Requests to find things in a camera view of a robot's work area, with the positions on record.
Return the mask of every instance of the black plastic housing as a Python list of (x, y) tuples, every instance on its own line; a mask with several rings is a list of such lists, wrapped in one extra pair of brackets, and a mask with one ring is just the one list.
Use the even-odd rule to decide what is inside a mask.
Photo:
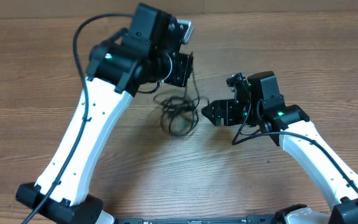
[(248, 215), (239, 218), (173, 218), (143, 220), (120, 218), (114, 224), (277, 224), (275, 215)]
[[(164, 82), (185, 87), (193, 71), (192, 54), (180, 54), (189, 29), (167, 12), (140, 3), (131, 27), (123, 28), (95, 46), (89, 56), (86, 73), (127, 91), (134, 96), (139, 86)], [(121, 44), (116, 44), (122, 37)]]
[[(263, 133), (281, 131), (297, 121), (309, 121), (309, 116), (298, 106), (286, 106), (280, 94), (276, 76), (273, 72), (260, 72), (247, 78), (241, 73), (226, 80), (232, 87), (234, 99), (216, 100), (205, 106), (201, 112), (215, 126), (246, 124), (259, 126)], [(270, 136), (279, 145), (279, 136)]]
[[(16, 192), (16, 200), (31, 209), (44, 198), (40, 187), (34, 184), (21, 184)], [(69, 207), (69, 204), (70, 201), (65, 199), (59, 203), (48, 198), (39, 213), (59, 224), (94, 224), (103, 208), (103, 201), (92, 195), (88, 195), (79, 205)]]

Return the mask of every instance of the wooden table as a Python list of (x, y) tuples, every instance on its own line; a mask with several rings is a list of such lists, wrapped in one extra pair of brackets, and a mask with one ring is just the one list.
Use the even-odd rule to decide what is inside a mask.
[[(202, 95), (232, 98), (225, 84), (230, 74), (273, 70), (287, 104), (300, 105), (358, 173), (358, 12), (186, 19), (196, 30), (183, 50), (194, 51)], [(20, 223), (30, 212), (15, 201), (17, 187), (42, 173), (73, 115), (81, 85), (71, 42), (84, 20), (0, 20), (0, 223)], [(83, 64), (93, 45), (128, 25), (128, 19), (102, 19), (85, 28), (78, 43)], [(171, 138), (160, 129), (152, 97), (136, 96), (96, 166), (90, 193), (107, 212), (243, 217), (296, 203), (329, 211), (302, 168), (270, 138), (231, 146), (238, 127), (216, 128), (204, 117), (192, 136)]]

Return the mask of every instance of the black joint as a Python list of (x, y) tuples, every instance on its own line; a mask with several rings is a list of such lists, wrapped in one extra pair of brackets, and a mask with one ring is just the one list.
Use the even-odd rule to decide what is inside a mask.
[(67, 200), (65, 198), (62, 199), (62, 201), (60, 202), (64, 207), (68, 208), (70, 206), (71, 201)]
[(342, 203), (350, 202), (351, 200), (348, 197), (341, 198)]
[(41, 186), (39, 186), (38, 184), (34, 187), (34, 190), (36, 192), (40, 192), (41, 191)]
[(245, 80), (245, 78), (243, 78), (242, 76), (242, 73), (239, 72), (237, 74), (234, 74), (231, 78), (227, 78), (226, 84), (228, 87), (233, 87), (236, 82), (241, 81), (243, 79)]
[(268, 121), (264, 121), (259, 126), (260, 132), (262, 133), (269, 133), (272, 131), (272, 124)]
[(116, 86), (116, 88), (114, 89), (114, 91), (118, 94), (121, 94), (124, 90), (122, 88), (119, 88), (118, 86)]
[(358, 206), (353, 201), (346, 200), (334, 206), (328, 224), (338, 223), (358, 223)]

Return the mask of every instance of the black cable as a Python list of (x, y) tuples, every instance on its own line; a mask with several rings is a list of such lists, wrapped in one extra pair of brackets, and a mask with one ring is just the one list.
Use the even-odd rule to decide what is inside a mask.
[(143, 93), (143, 94), (152, 94), (155, 93), (158, 89), (160, 88), (160, 82), (157, 82), (157, 85), (155, 86), (155, 88), (153, 90), (150, 91), (137, 91), (138, 93)]
[(39, 212), (39, 210), (42, 208), (42, 206), (48, 200), (49, 196), (52, 194), (53, 190), (55, 190), (56, 186), (61, 183), (60, 178), (62, 177), (65, 169), (67, 168), (67, 165), (70, 162), (71, 158), (73, 157), (75, 149), (77, 148), (78, 143), (80, 142), (80, 139), (81, 139), (82, 134), (83, 134), (84, 129), (85, 129), (85, 124), (88, 121), (89, 96), (88, 96), (88, 88), (87, 88), (86, 82), (85, 82), (85, 76), (84, 76), (84, 73), (82, 71), (80, 58), (78, 56), (77, 40), (78, 40), (78, 36), (79, 36), (81, 30), (84, 28), (84, 26), (86, 26), (90, 22), (93, 22), (95, 20), (105, 18), (105, 17), (130, 17), (130, 18), (132, 18), (133, 16), (130, 15), (130, 14), (102, 14), (102, 15), (94, 16), (92, 18), (87, 19), (85, 22), (83, 22), (79, 26), (79, 28), (77, 28), (77, 30), (76, 30), (76, 32), (74, 34), (74, 38), (73, 38), (73, 53), (74, 53), (75, 64), (77, 66), (78, 73), (80, 74), (82, 87), (84, 89), (84, 97), (85, 97), (85, 111), (84, 111), (84, 115), (82, 117), (81, 128), (80, 128), (80, 130), (78, 132), (78, 135), (77, 135), (77, 137), (75, 139), (74, 145), (70, 150), (70, 153), (68, 154), (68, 156), (67, 156), (65, 162), (63, 163), (62, 168), (60, 169), (59, 173), (57, 174), (55, 180), (52, 182), (52, 185), (50, 186), (48, 192), (45, 194), (44, 198), (37, 205), (37, 207), (35, 209), (33, 209), (33, 211), (24, 219), (22, 224), (28, 223), (32, 219), (32, 217), (34, 217), (34, 215)]
[[(200, 96), (196, 84), (196, 78), (194, 72), (192, 73), (192, 76), (193, 76), (194, 88), (197, 94), (197, 97), (195, 99), (191, 99), (187, 95), (187, 91), (188, 91), (187, 86), (185, 87), (185, 92), (183, 96), (171, 96), (163, 101), (158, 101), (157, 98), (159, 96), (166, 94), (166, 93), (161, 93), (155, 95), (153, 98), (154, 102), (162, 106), (162, 115), (160, 117), (161, 128), (164, 131), (166, 131), (168, 134), (171, 134), (172, 136), (185, 136), (189, 134), (198, 124), (199, 116), (198, 116), (197, 107), (201, 99), (204, 98), (209, 104), (209, 99), (207, 97)], [(187, 112), (191, 112), (191, 119), (185, 117), (185, 114)], [(179, 131), (172, 130), (172, 124), (178, 117), (181, 117), (190, 123), (189, 128), (184, 129), (185, 131), (183, 129)], [(169, 120), (168, 127), (166, 127), (166, 124), (164, 122), (166, 119)]]
[(245, 91), (246, 91), (246, 93), (247, 93), (247, 95), (248, 95), (249, 107), (248, 107), (248, 111), (247, 111), (246, 117), (244, 118), (244, 122), (242, 122), (242, 124), (241, 124), (239, 130), (237, 131), (236, 135), (234, 136), (233, 141), (232, 141), (232, 144), (237, 140), (237, 138), (239, 137), (240, 134), (241, 134), (241, 135), (253, 135), (253, 134), (256, 134), (256, 133), (259, 132), (259, 129), (258, 129), (258, 130), (256, 130), (254, 133), (252, 133), (252, 134), (242, 134), (242, 133), (241, 133), (242, 129), (244, 128), (244, 126), (246, 125), (246, 123), (247, 123), (247, 121), (248, 121), (248, 118), (249, 118), (249, 115), (250, 115), (250, 112), (251, 112), (251, 104), (252, 104), (252, 103), (251, 103), (251, 94), (250, 94), (249, 90), (247, 89), (246, 84), (245, 84), (244, 82), (242, 82), (242, 81), (239, 81), (239, 82), (241, 82), (241, 83), (243, 84), (244, 89), (245, 89)]
[(317, 143), (316, 140), (312, 140), (306, 136), (303, 136), (301, 134), (296, 134), (296, 133), (289, 133), (289, 132), (285, 132), (285, 131), (280, 131), (280, 132), (269, 132), (269, 133), (260, 133), (260, 134), (255, 134), (253, 136), (249, 136), (246, 137), (244, 139), (238, 140), (237, 142), (232, 142), (232, 145), (237, 145), (240, 144), (242, 142), (248, 141), (250, 139), (254, 139), (254, 138), (258, 138), (258, 137), (262, 137), (262, 136), (270, 136), (270, 135), (275, 135), (275, 134), (285, 134), (285, 135), (289, 135), (289, 136), (294, 136), (300, 139), (304, 139), (308, 142), (310, 142), (310, 144), (314, 144), (318, 149), (321, 150), (321, 152), (323, 152), (323, 154), (331, 161), (331, 163), (334, 165), (334, 167), (338, 170), (338, 172), (343, 176), (343, 178), (347, 181), (347, 183), (353, 188), (353, 190), (358, 194), (358, 188), (356, 187), (355, 183), (353, 180), (351, 180), (346, 173), (342, 170), (342, 168), (338, 165), (338, 163), (334, 160), (334, 158), (327, 152), (327, 150), (325, 150), (325, 148), (323, 148), (320, 144)]

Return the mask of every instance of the black mounting bracket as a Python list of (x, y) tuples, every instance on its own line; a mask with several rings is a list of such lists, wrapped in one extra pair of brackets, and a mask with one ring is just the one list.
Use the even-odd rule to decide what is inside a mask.
[[(21, 184), (16, 192), (16, 200), (31, 209), (34, 209), (45, 197), (40, 193), (41, 187), (34, 184)], [(48, 198), (39, 213), (59, 224), (95, 224), (103, 208), (102, 200), (92, 195), (88, 195), (79, 205), (71, 207), (69, 205), (69, 200), (56, 202)]]
[(241, 124), (243, 116), (239, 116), (244, 110), (244, 106), (236, 103), (235, 100), (216, 100), (201, 110), (201, 113), (210, 120), (215, 126), (222, 124), (232, 126)]
[(248, 215), (239, 218), (174, 218), (144, 220), (141, 218), (119, 218), (114, 224), (276, 224), (274, 215)]

